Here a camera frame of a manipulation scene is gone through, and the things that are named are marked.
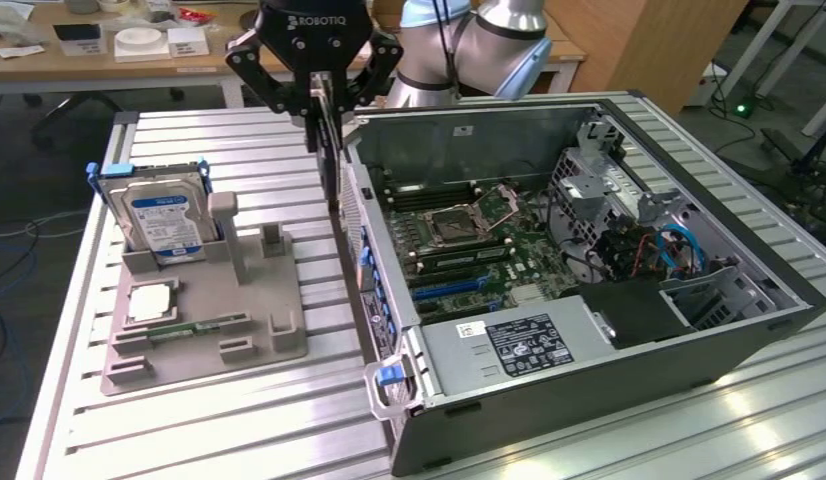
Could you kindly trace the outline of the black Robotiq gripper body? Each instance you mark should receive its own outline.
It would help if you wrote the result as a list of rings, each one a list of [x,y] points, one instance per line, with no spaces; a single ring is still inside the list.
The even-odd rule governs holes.
[[[344,76],[373,27],[364,1],[260,1],[255,31],[291,72]]]

